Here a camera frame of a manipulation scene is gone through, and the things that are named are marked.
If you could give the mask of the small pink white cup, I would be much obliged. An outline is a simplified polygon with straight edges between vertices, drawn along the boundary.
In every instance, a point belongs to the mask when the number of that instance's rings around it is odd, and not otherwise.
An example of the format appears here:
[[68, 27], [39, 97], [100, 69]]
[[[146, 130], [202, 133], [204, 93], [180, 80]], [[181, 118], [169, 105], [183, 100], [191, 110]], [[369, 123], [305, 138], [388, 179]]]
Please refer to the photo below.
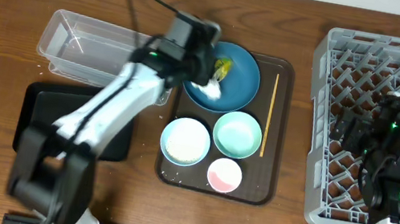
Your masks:
[[233, 192], [243, 179], [239, 164], [230, 158], [219, 158], [213, 161], [207, 169], [206, 175], [209, 186], [218, 193]]

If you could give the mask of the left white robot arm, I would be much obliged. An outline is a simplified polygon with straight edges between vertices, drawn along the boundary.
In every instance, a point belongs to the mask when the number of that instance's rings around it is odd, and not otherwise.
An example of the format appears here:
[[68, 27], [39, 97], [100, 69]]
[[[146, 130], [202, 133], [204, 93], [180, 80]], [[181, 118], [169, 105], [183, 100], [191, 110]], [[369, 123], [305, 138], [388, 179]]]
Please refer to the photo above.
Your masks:
[[127, 75], [52, 124], [20, 133], [7, 193], [40, 214], [37, 224], [99, 224], [88, 207], [100, 155], [166, 89], [208, 83], [221, 33], [216, 22], [177, 11], [166, 34], [136, 43]]

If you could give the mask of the white tissue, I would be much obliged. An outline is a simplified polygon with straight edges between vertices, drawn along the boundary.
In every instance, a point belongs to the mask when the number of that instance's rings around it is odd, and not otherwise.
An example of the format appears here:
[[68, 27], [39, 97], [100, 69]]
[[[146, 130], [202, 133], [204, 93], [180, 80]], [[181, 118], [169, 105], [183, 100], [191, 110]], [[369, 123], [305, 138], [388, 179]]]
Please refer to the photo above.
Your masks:
[[210, 79], [208, 84], [205, 86], [197, 85], [196, 83], [191, 83], [193, 88], [197, 88], [210, 100], [218, 100], [221, 96], [220, 84], [216, 79]]

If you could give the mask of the green yellow snack wrapper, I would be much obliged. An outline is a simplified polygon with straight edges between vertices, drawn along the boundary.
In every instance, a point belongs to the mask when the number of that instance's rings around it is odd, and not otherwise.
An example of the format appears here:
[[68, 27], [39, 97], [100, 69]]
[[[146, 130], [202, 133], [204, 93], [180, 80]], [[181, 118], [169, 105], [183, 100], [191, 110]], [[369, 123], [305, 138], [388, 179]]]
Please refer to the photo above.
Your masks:
[[231, 71], [233, 67], [233, 60], [229, 58], [220, 58], [217, 59], [214, 65], [214, 74], [213, 79], [216, 79], [218, 82], [221, 82], [224, 78], [226, 78], [227, 74]]

